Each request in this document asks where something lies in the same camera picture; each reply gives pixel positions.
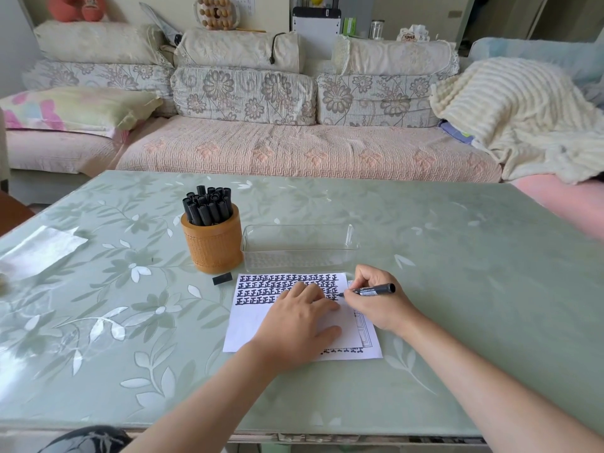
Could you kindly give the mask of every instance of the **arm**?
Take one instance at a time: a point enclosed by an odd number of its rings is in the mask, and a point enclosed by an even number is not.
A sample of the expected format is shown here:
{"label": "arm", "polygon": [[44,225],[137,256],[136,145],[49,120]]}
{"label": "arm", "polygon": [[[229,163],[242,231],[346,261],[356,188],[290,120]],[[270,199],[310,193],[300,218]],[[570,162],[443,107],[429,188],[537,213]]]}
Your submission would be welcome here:
{"label": "arm", "polygon": [[393,282],[396,293],[346,302],[408,342],[464,408],[495,452],[601,452],[604,439],[466,348],[417,310],[388,272],[359,265],[350,286]]}
{"label": "arm", "polygon": [[205,385],[163,416],[123,453],[217,453],[268,384],[316,358],[342,333],[316,332],[317,320],[339,305],[316,284],[296,283],[279,296],[254,338]]}

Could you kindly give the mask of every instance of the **person's left hand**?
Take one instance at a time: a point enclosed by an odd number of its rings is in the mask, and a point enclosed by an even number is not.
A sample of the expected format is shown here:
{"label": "person's left hand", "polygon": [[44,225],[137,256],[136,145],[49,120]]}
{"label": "person's left hand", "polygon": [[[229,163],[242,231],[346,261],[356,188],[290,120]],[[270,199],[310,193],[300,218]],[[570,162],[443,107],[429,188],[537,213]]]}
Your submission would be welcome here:
{"label": "person's left hand", "polygon": [[339,304],[326,299],[318,285],[298,281],[277,298],[250,344],[277,372],[291,370],[313,361],[342,334],[339,326],[316,330],[319,318],[338,309]]}

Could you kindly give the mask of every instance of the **black strap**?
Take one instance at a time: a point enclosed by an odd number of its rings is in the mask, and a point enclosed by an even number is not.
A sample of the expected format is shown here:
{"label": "black strap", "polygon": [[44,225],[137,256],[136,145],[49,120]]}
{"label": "black strap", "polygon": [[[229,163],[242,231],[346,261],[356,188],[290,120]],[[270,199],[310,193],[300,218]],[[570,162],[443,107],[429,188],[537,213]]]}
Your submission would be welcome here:
{"label": "black strap", "polygon": [[279,35],[285,35],[285,33],[286,32],[277,33],[274,37],[272,37],[271,57],[268,60],[271,65],[275,65],[275,40]]}

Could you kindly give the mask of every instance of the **white tissue paper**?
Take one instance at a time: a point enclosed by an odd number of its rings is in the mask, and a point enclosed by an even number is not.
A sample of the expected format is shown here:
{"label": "white tissue paper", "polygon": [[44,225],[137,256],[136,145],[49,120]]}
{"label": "white tissue paper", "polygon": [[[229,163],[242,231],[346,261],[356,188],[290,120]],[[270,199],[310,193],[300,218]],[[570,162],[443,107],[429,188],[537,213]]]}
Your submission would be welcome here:
{"label": "white tissue paper", "polygon": [[0,274],[6,281],[33,277],[88,241],[67,232],[42,226],[4,256],[0,257]]}

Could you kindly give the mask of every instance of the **hand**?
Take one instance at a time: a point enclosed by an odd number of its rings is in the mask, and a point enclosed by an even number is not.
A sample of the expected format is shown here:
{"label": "hand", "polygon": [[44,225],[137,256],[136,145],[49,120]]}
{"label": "hand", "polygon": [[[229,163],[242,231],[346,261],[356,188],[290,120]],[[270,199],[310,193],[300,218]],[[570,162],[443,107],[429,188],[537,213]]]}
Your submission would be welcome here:
{"label": "hand", "polygon": [[342,334],[339,326],[316,331],[319,318],[338,309],[339,304],[326,299],[318,285],[298,281],[277,298],[250,344],[277,372],[291,370],[313,361]]}
{"label": "hand", "polygon": [[[351,291],[389,282],[396,286],[396,292],[393,294],[361,296]],[[344,298],[352,308],[366,315],[375,326],[397,335],[402,335],[406,321],[422,316],[392,274],[369,265],[356,266],[355,280],[350,288],[344,291]]]}

